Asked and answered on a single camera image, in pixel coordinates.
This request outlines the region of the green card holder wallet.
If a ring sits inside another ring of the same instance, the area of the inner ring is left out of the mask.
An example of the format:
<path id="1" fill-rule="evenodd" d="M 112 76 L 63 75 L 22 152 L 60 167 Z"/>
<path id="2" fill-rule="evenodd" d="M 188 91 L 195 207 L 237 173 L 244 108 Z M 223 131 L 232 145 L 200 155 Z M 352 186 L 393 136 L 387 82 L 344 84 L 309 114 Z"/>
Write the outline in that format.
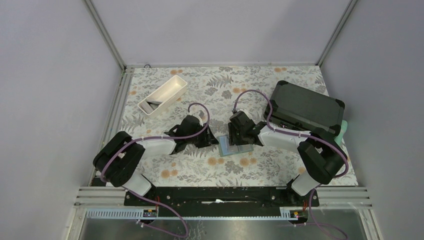
<path id="1" fill-rule="evenodd" d="M 217 140 L 219 142 L 218 150 L 219 150 L 219 155 L 221 157 L 227 157 L 231 155 L 252 152 L 254 150 L 254 147 L 251 144 L 230 145 L 230 139 L 228 135 L 219 136 Z"/>

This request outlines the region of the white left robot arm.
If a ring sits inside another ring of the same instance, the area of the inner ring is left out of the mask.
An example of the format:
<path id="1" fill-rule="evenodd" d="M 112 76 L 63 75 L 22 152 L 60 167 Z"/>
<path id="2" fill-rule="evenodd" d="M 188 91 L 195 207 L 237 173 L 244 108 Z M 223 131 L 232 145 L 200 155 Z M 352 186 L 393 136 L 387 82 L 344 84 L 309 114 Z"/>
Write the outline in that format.
<path id="1" fill-rule="evenodd" d="M 208 123 L 188 115 L 161 136 L 134 140 L 126 131 L 118 132 L 95 156 L 93 166 L 104 182 L 136 193 L 136 199 L 148 206 L 155 200 L 153 184 L 136 173 L 143 157 L 174 155 L 188 145 L 201 149 L 218 143 Z"/>

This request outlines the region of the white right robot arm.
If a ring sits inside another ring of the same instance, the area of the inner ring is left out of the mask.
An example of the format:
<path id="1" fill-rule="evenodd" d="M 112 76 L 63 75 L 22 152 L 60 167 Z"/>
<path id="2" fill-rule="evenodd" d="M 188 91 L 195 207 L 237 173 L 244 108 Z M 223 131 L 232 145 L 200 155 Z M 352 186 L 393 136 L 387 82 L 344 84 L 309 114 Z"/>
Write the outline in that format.
<path id="1" fill-rule="evenodd" d="M 255 123 L 243 111 L 236 111 L 229 119 L 228 131 L 231 146 L 275 147 L 300 155 L 305 172 L 287 185 L 290 189 L 286 198 L 293 206 L 301 205 L 312 189 L 340 177 L 341 168 L 344 174 L 349 170 L 347 155 L 334 137 L 320 127 L 313 131 L 272 127 L 265 121 Z"/>

